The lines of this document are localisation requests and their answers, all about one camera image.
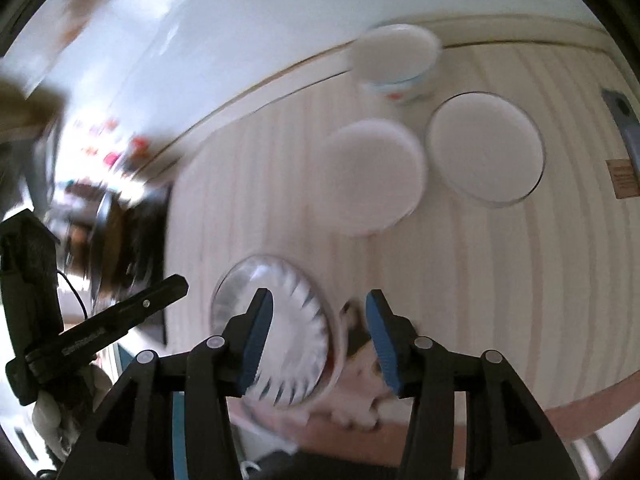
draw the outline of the cable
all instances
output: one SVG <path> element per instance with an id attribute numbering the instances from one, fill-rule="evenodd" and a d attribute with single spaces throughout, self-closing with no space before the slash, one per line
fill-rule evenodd
<path id="1" fill-rule="evenodd" d="M 86 314 L 86 308 L 84 307 L 84 303 L 82 302 L 82 298 L 80 297 L 80 294 L 78 294 L 74 289 L 74 286 L 71 285 L 71 282 L 69 281 L 69 278 L 66 276 L 66 274 L 62 272 L 60 269 L 56 269 L 56 270 L 58 274 L 65 279 L 66 284 L 71 288 L 71 292 L 76 295 L 76 300 L 78 300 L 78 303 L 80 303 L 80 307 L 82 307 L 82 312 L 84 313 L 84 319 L 87 320 L 89 316 L 87 316 Z"/>

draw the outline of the white wall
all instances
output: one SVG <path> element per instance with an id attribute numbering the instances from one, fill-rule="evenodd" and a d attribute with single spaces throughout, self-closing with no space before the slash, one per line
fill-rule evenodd
<path id="1" fill-rule="evenodd" d="M 5 70 L 31 82 L 45 73 L 68 92 L 71 123 L 114 116 L 118 135 L 151 136 L 153 151 L 241 91 L 384 20 L 528 13 L 598 23 L 580 0 L 110 0 L 49 66 L 56 17 L 78 22 L 65 1 L 39 11 Z M 78 132 L 66 139 L 75 153 Z"/>

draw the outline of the black clamp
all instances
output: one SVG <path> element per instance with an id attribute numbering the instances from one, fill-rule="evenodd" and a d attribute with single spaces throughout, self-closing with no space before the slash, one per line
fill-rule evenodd
<path id="1" fill-rule="evenodd" d="M 174 274 L 64 332 L 56 243 L 28 209 L 0 224 L 0 289 L 15 354 L 5 371 L 23 406 L 47 390 L 62 405 L 82 412 L 79 422 L 84 422 L 92 398 L 75 372 L 148 316 L 184 297 L 189 287 Z"/>
<path id="2" fill-rule="evenodd" d="M 190 480 L 241 480 L 225 397 L 252 386 L 272 317 L 273 297 L 260 288 L 222 336 L 168 357 L 140 352 L 85 425 L 58 480 L 172 480 L 172 394 L 183 391 Z"/>
<path id="3" fill-rule="evenodd" d="M 447 351 L 395 316 L 382 291 L 366 316 L 386 384 L 414 397 L 398 479 L 450 478 L 454 392 L 466 392 L 466 480 L 578 480 L 544 411 L 500 352 Z"/>

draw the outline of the white plate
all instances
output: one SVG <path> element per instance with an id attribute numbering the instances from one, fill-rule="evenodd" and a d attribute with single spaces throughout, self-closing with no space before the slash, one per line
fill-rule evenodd
<path id="1" fill-rule="evenodd" d="M 428 149 L 450 187 L 493 207 L 524 199 L 545 167 L 542 138 L 530 117 L 483 92 L 440 105 L 429 125 Z"/>
<path id="2" fill-rule="evenodd" d="M 315 173 L 316 216 L 345 235 L 381 231 L 409 215 L 427 181 L 418 139 L 385 119 L 359 121 L 329 136 Z"/>

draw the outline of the kitchen counter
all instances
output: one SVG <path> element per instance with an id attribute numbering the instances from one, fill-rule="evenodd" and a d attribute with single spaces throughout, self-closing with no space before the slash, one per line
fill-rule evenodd
<path id="1" fill-rule="evenodd" d="M 172 195 L 165 271 L 183 274 L 190 293 L 167 308 L 171 350 L 188 350 L 210 334 L 212 294 L 233 264 L 274 254 L 308 274 L 334 312 L 381 288 L 397 314 L 449 350 L 498 349 L 545 409 L 574 406 L 631 377 L 623 383 L 634 393 L 616 405 L 604 402 L 607 413 L 593 414 L 592 422 L 615 418 L 640 401 L 633 376 L 640 368 L 640 198 L 614 195 L 606 160 L 628 155 L 601 88 L 624 92 L 640 113 L 605 52 L 456 46 L 442 54 L 434 93 L 403 108 L 363 92 L 343 73 L 213 132 Z M 524 202 L 482 208 L 450 192 L 430 168 L 418 209 L 380 234 L 349 238 L 316 222 L 308 191 L 323 138 L 353 121 L 384 117 L 424 140 L 437 106 L 468 91 L 501 95 L 540 129 L 545 173 Z M 374 410 L 372 399 L 363 402 Z M 380 420 L 404 428 L 407 405 L 385 402 Z M 581 409 L 581 419 L 587 412 Z M 314 448 L 295 433 L 288 434 Z"/>

